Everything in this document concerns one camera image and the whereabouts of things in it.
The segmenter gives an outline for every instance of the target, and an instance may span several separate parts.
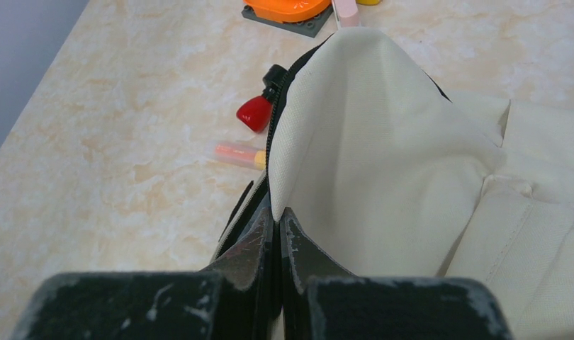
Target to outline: orange marker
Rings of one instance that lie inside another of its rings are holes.
[[[231,142],[214,142],[210,150],[211,158],[245,168],[264,170],[266,151]]]

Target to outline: gray wall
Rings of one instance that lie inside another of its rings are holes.
[[[0,0],[0,146],[88,0]]]

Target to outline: zipper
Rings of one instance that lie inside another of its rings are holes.
[[[225,253],[233,244],[237,243],[237,238],[241,234],[242,230],[235,230],[236,226],[240,223],[242,227],[244,227],[252,216],[245,216],[245,213],[251,213],[256,210],[257,205],[254,207],[252,211],[252,207],[250,205],[254,202],[254,198],[258,199],[259,201],[264,198],[266,192],[270,195],[270,187],[268,183],[268,163],[269,163],[269,155],[270,155],[270,147],[272,144],[272,138],[274,137],[274,130],[276,129],[276,124],[278,119],[281,117],[283,109],[285,108],[285,103],[287,99],[287,89],[288,86],[291,85],[291,82],[295,79],[295,74],[306,65],[308,60],[314,55],[316,50],[320,46],[322,46],[324,42],[322,42],[317,47],[307,51],[301,57],[299,57],[296,62],[294,62],[291,67],[285,72],[283,77],[281,78],[280,82],[278,83],[277,87],[277,95],[272,103],[272,111],[269,121],[269,132],[268,137],[266,138],[266,169],[264,173],[258,181],[255,183],[254,187],[249,190],[247,197],[243,200],[243,204],[241,204],[238,212],[235,214],[233,219],[230,219],[229,225],[225,228],[222,236],[220,237],[220,241],[218,242],[218,246],[216,247],[216,251],[212,257],[212,261],[216,260],[219,256]],[[263,194],[260,193],[261,188],[266,187],[266,190],[263,190]],[[243,217],[247,217],[247,220],[241,221]]]
[[[233,244],[237,243],[237,238],[241,234],[242,230],[238,230],[238,232],[234,232],[234,231],[237,231],[237,230],[235,230],[235,227],[237,226],[237,224],[240,223],[240,220],[242,219],[242,217],[245,216],[246,210],[251,210],[252,207],[250,207],[250,205],[252,202],[254,202],[254,199],[257,199],[258,204],[259,204],[259,201],[261,201],[264,198],[264,196],[266,195],[266,191],[260,190],[260,189],[266,185],[266,189],[268,190],[267,184],[268,184],[268,175],[266,175],[266,171],[264,171],[262,173],[262,175],[258,178],[256,183],[250,188],[245,199],[243,200],[243,203],[240,205],[240,208],[237,210],[237,213],[235,213],[234,217],[230,220],[229,224],[225,228],[225,231],[223,232],[222,236],[220,236],[220,240],[218,241],[218,246],[216,247],[216,251],[214,252],[214,255],[212,256],[212,261],[216,260],[218,257],[220,257],[220,255],[224,254],[225,251],[227,251],[230,247],[232,247]],[[253,212],[256,210],[258,204],[256,204],[253,211],[251,211],[251,212],[247,211],[247,212],[250,214],[253,214]],[[247,221],[243,221],[241,223],[241,225],[243,227],[245,227],[245,225],[247,225],[247,223],[249,222],[249,219],[251,219],[251,218],[252,218],[252,216],[249,216],[247,218]]]
[[[278,119],[281,117],[281,114],[283,113],[283,109],[285,108],[285,104],[287,101],[287,90],[289,90],[289,86],[291,85],[291,82],[293,82],[293,80],[295,79],[296,74],[300,71],[300,69],[302,69],[302,67],[304,67],[308,63],[308,60],[310,60],[310,58],[314,55],[316,50],[318,50],[321,46],[323,46],[325,44],[325,42],[327,42],[327,40],[323,41],[320,45],[318,45],[317,47],[314,47],[313,49],[307,51],[301,57],[299,57],[296,60],[296,62],[294,62],[291,65],[291,67],[289,67],[287,72],[285,72],[285,74],[283,75],[283,78],[281,79],[281,81],[278,83],[278,88],[277,88],[278,94],[275,97],[274,102],[272,103],[272,111],[271,111],[270,122],[269,122],[269,133],[268,133],[268,137],[266,137],[266,175],[267,176],[268,176],[268,163],[269,163],[269,156],[270,156],[270,148],[272,145],[272,138],[274,137],[274,130],[276,129],[276,124],[278,122]]]

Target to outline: pink marker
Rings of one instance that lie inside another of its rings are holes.
[[[331,2],[338,28],[360,26],[356,0],[331,0]]]

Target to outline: yellow toy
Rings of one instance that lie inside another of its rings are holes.
[[[366,5],[366,6],[374,6],[378,5],[381,0],[356,0],[357,4]]]

